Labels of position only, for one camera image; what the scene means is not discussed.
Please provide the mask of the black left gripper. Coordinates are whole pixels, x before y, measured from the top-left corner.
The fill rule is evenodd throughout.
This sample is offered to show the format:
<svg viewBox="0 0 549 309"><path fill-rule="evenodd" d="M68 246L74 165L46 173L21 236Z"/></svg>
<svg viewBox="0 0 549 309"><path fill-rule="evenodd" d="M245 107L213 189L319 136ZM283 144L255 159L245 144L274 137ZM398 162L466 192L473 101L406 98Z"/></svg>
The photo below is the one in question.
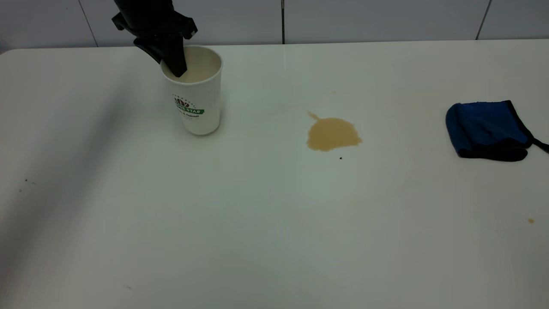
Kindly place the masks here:
<svg viewBox="0 0 549 309"><path fill-rule="evenodd" d="M136 38L133 44L177 78L187 71L184 39L198 32L192 18L178 13L172 0L116 0L119 12L112 18L116 28Z"/></svg>

